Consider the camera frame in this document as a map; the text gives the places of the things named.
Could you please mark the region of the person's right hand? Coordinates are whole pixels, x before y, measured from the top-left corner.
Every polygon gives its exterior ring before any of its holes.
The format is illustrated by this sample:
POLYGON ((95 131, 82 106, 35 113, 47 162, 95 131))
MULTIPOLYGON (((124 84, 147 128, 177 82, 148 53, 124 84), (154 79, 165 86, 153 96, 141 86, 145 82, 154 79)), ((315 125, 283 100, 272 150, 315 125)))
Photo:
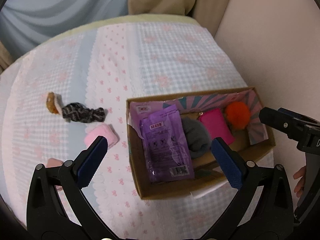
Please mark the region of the person's right hand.
POLYGON ((304 191, 304 185, 305 185, 305 180, 306 180, 306 166, 301 167, 294 175, 293 179, 299 181, 297 182, 295 188, 294 188, 294 193, 296 194, 297 198, 300 198, 303 194, 304 191))

